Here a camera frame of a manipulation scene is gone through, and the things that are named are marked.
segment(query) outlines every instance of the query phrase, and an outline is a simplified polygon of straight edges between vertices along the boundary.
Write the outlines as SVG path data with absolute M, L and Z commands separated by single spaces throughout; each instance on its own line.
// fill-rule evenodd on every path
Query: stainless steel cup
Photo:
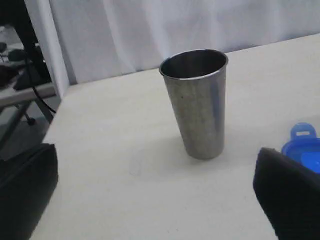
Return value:
M 224 148 L 228 57 L 199 49 L 169 57 L 159 67 L 186 152 L 212 159 Z

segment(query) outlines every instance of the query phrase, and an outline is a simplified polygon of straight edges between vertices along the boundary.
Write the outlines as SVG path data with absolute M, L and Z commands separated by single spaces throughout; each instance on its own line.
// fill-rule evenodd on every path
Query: curtain fold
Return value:
M 25 0 L 55 92 L 63 98 L 70 82 L 49 0 Z

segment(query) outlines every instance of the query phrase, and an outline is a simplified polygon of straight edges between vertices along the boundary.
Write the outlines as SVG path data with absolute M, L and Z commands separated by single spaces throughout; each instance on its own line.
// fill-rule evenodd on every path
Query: white curtain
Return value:
M 49 3 L 54 26 L 44 28 L 56 29 L 71 84 L 155 68 L 185 50 L 230 52 L 320 32 L 317 0 L 25 1 Z

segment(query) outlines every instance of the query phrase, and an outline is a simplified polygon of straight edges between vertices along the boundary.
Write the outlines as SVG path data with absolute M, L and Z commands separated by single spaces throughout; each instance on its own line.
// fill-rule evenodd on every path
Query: blue lid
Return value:
M 283 146 L 282 154 L 320 174 L 320 138 L 317 138 L 315 128 L 301 122 L 291 129 L 290 134 L 291 141 Z

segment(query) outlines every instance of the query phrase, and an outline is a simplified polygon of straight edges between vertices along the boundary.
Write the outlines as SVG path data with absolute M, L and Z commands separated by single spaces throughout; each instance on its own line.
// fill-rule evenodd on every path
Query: table surface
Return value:
M 228 53 L 225 148 L 187 156 L 157 69 L 72 86 L 47 132 L 59 183 L 32 240 L 275 240 L 261 147 L 320 131 L 320 35 Z

